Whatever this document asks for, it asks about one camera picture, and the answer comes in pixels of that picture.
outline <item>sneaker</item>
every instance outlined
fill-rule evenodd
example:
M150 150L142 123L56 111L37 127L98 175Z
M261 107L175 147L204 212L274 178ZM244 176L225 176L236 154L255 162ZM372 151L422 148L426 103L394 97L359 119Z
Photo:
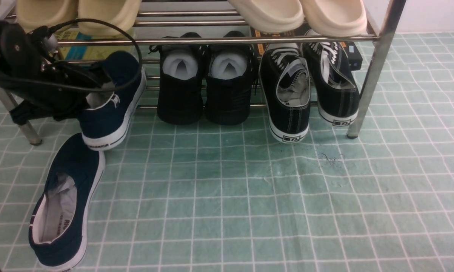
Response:
M29 225L30 246L45 269L65 271L83 259L89 202L105 164L104 153L90 150L80 133L57 152Z
M350 125L358 116L360 95L344 48L339 43L305 43L302 51L316 86L319 114L333 126Z
M244 37L230 31L225 37ZM205 116L215 124L237 125L249 117L257 59L251 45L210 45L206 58Z
M270 44L262 56L259 79L272 136L283 143L301 141L309 129L311 92L306 60L297 44Z
M201 38L189 32L182 38ZM202 77L205 45L150 46L160 52L160 94L158 117L169 124L187 125L198 121L203 113Z
M119 86L132 78L140 64L131 54L117 51L97 65L103 68L114 85ZM122 143L145 88L146 74L143 71L141 78L123 91L90 93L86 97L89 108L77 117L84 143L96 151L110 150Z

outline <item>cardboard box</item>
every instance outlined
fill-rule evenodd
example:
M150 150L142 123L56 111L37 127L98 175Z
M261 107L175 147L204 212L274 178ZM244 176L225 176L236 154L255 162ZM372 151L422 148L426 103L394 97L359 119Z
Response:
M253 37L293 37L293 36L305 36L306 33L311 29L308 24L303 24L297 29L293 31L287 31L283 33L264 33L258 30L251 28L251 34ZM341 42L344 50L348 54L349 59L349 66L351 67L351 71L358 71L361 69L361 65L363 64L363 57L359 52L358 48L353 42ZM258 44L256 47L256 52L258 56L263 55L265 49L267 48L268 43L261 43Z

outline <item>metal shoe rack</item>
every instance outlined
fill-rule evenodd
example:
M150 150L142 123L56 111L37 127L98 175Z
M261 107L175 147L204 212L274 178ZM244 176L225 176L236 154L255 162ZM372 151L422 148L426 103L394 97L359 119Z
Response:
M138 39L139 45L175 45L175 44L198 44L198 45L211 45L215 43L313 43L313 42L335 42L335 41L373 41L375 50L371 63L369 65L365 82L361 90L361 101L359 105L358 117L348 129L348 138L357 138L359 131L365 119L373 92L379 80L382 68L384 66L394 33L398 26L403 8L406 0L390 0L387 14L383 25L377 31L372 27L370 21L372 18L368 14L367 34L351 37L351 38L333 38L333 37L272 37L272 38L165 38L165 39ZM145 17L165 17L162 21L137 21L135 27L149 27L149 26L247 26L248 24L243 19L225 19L225 17L239 16L235 10L225 11L175 11L175 12L139 12L137 17L144 19ZM174 17L218 17L219 20L191 20L191 21L177 21ZM6 19L15 19L15 15L9 15ZM60 46L111 46L111 45L131 45L130 41L125 40L75 40L75 41L59 41ZM96 60L78 60L74 63L90 64ZM158 64L159 60L142 60L144 64ZM148 76L147 79L158 80L160 76ZM158 86L148 86L147 90L157 91ZM6 90L0 89L0 100L7 110L12 110L17 102L13 96ZM252 104L253 107L265 107L265 104ZM154 109L156 105L139 105L139 109ZM21 131L26 136L32 145L39 145L42 142L41 137L37 134L31 124L20 126Z

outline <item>wall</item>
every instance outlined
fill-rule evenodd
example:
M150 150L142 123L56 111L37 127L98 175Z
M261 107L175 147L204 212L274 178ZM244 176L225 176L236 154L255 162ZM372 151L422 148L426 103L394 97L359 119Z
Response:
M367 10L381 26L389 0L364 0ZM398 32L454 31L454 0L406 0Z

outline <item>black canvas sneaker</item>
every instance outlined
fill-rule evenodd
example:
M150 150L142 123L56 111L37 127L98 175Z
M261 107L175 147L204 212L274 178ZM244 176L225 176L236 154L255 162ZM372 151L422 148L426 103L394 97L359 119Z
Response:
M189 32L182 38L200 38ZM205 45L150 46L160 52L160 93L158 117L169 124L197 122L203 113L201 96Z
M309 129L311 92L306 60L297 44L270 44L262 56L259 79L272 136L283 143L301 141Z
M230 31L225 37L244 37ZM252 45L210 45L206 54L205 116L220 125L237 125L249 117L257 59Z
M308 31L306 36L315 36ZM339 43L305 43L302 52L318 95L319 114L333 126L348 126L358 116L359 91L348 55Z

